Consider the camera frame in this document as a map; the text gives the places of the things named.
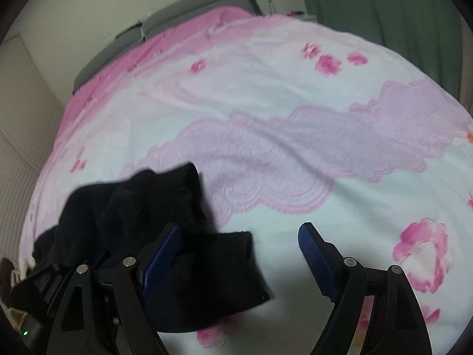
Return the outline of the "black pants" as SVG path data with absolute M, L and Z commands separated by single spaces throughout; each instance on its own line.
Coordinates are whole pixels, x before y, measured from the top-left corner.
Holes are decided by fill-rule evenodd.
M 169 224 L 178 227 L 175 257 L 168 268 L 152 269 L 143 285 L 156 331 L 206 329 L 269 299 L 254 263 L 251 233 L 218 233 L 208 225 L 193 164 L 78 188 L 57 225 L 35 241 L 33 257 L 37 268 L 55 263 L 110 268 L 137 256 Z

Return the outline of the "white louvered wardrobe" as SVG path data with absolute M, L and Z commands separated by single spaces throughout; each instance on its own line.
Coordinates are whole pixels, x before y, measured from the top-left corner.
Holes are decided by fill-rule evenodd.
M 63 106 L 18 35 L 1 45 L 1 256 L 18 259 L 22 226 Z

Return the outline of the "pink floral bed cover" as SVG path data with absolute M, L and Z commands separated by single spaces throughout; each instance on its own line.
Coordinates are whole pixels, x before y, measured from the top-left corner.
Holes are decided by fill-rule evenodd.
M 363 265 L 400 265 L 435 354 L 472 318 L 472 117 L 384 47 L 222 7 L 166 30 L 81 88 L 27 211 L 19 255 L 69 194 L 191 162 L 221 232 L 252 233 L 273 299 L 173 354 L 307 354 L 330 314 L 297 245 L 309 221 Z

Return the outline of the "green curtain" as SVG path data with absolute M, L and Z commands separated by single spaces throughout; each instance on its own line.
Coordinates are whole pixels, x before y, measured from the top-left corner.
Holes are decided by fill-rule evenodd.
M 318 22 L 402 55 L 472 106 L 472 30 L 451 0 L 304 0 Z

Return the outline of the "grey padded headboard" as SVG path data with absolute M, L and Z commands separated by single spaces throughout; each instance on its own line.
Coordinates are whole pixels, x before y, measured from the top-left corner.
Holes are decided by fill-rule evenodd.
M 74 80 L 73 91 L 79 90 L 108 64 L 148 38 L 218 7 L 237 7 L 252 15 L 263 15 L 257 0 L 180 0 L 116 35 L 108 46 L 82 68 Z

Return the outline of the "clear plastic bottle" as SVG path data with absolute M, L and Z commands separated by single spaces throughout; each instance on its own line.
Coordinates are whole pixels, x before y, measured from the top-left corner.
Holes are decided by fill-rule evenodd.
M 276 9 L 272 0 L 268 0 L 268 13 L 273 15 L 276 13 Z

